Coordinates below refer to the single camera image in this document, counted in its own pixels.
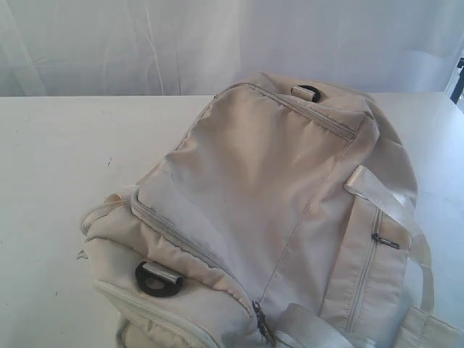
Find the cream fabric duffel bag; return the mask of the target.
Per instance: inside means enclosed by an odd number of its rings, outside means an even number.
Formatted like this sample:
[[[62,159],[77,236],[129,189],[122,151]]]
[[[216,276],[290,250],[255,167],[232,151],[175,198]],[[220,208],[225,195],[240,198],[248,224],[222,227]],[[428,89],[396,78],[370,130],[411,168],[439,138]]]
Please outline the cream fabric duffel bag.
[[[83,219],[118,347],[460,347],[377,103],[262,73]]]

